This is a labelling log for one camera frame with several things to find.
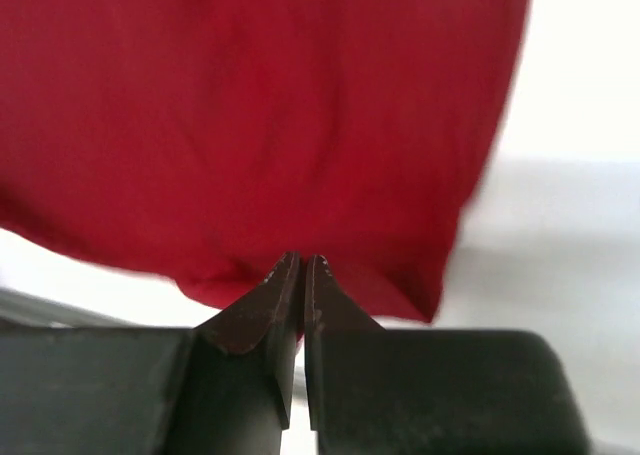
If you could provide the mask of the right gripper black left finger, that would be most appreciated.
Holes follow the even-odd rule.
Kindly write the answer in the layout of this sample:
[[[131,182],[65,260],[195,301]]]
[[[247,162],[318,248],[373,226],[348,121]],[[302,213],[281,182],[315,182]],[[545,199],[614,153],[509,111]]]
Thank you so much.
[[[195,328],[1,294],[5,454],[276,454],[291,418],[301,260]]]

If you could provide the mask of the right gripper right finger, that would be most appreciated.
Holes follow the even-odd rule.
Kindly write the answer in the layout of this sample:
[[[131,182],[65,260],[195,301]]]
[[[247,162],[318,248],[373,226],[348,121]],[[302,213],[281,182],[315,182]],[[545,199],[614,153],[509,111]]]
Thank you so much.
[[[387,329],[307,265],[310,423],[322,454],[587,454],[562,363],[521,330]]]

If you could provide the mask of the red t shirt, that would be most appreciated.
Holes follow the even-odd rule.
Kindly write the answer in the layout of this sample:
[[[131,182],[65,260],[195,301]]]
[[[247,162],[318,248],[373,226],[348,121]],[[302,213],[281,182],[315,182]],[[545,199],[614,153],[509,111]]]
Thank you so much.
[[[1,225],[224,307],[285,252],[430,321],[529,0],[1,0]]]

